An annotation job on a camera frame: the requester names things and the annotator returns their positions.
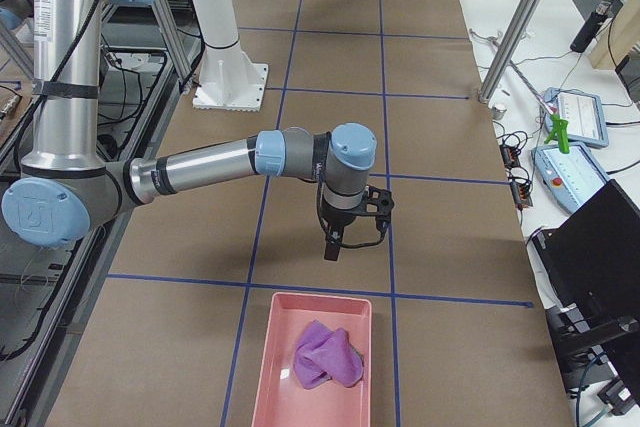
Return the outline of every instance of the black computer screen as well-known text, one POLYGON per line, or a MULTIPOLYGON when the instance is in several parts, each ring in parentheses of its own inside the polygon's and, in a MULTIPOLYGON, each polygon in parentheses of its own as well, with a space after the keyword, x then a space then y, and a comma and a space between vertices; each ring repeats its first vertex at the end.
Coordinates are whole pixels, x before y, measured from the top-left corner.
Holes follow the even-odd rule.
MULTIPOLYGON (((574 301, 592 327, 622 316, 640 321, 640 210, 615 180, 554 232, 547 249, 568 294, 561 300, 574 301)), ((640 404, 640 334, 603 348, 640 404)))

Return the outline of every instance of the pink bin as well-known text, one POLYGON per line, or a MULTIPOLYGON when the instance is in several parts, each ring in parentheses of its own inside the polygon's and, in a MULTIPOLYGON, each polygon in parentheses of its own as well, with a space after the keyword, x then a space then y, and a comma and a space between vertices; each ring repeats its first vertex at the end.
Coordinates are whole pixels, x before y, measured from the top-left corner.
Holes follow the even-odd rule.
POLYGON ((252 427, 369 427, 371 303, 364 299, 278 292, 273 295, 252 427), (349 389, 334 381, 305 390, 293 371, 295 345, 319 320, 342 327, 363 356, 364 376, 349 389))

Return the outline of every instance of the green clip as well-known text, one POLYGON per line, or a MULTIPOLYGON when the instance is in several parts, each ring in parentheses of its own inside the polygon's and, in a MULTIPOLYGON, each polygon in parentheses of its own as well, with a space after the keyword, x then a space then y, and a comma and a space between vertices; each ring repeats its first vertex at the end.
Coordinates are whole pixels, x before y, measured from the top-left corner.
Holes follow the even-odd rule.
POLYGON ((558 148, 563 154, 569 153, 569 137, 567 136, 568 120, 561 119, 558 114, 551 114, 551 121, 553 122, 553 128, 549 132, 549 137, 544 141, 548 144, 552 140, 558 141, 558 148))

